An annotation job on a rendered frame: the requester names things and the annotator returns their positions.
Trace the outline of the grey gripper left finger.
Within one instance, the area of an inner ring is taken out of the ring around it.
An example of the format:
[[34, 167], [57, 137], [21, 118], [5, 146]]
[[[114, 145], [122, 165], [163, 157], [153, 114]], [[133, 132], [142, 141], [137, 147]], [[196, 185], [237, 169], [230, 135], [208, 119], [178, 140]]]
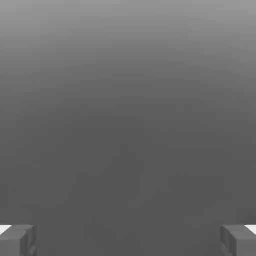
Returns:
[[0, 256], [38, 256], [37, 226], [11, 225], [0, 235]]

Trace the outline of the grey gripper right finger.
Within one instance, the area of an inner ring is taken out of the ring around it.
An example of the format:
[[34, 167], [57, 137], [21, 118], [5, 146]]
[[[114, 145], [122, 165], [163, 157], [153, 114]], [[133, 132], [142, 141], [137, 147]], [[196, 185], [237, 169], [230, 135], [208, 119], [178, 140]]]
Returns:
[[256, 256], [256, 224], [221, 225], [222, 256]]

